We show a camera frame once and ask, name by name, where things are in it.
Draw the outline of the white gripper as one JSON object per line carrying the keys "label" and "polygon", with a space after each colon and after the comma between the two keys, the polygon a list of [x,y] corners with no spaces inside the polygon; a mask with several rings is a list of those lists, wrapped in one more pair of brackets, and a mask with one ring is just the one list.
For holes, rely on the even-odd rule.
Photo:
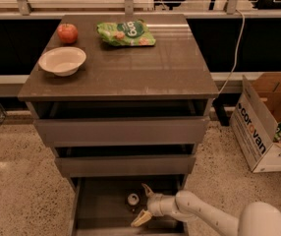
{"label": "white gripper", "polygon": [[147,210],[142,209],[138,216],[132,221],[132,227],[140,227],[141,225],[149,222],[152,219],[152,216],[162,216],[163,212],[161,211],[160,203],[163,197],[162,194],[154,194],[151,188],[142,183],[144,188],[145,195],[147,196]]}

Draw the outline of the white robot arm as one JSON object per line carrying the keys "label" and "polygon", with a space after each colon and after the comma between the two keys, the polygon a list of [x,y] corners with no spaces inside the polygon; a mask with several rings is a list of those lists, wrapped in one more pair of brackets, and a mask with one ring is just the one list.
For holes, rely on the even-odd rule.
{"label": "white robot arm", "polygon": [[220,236],[281,236],[281,211],[264,202],[254,202],[244,207],[235,217],[211,206],[187,190],[175,196],[154,193],[146,184],[146,209],[142,209],[131,225],[139,227],[153,217],[171,216],[188,222],[194,216],[201,219]]}

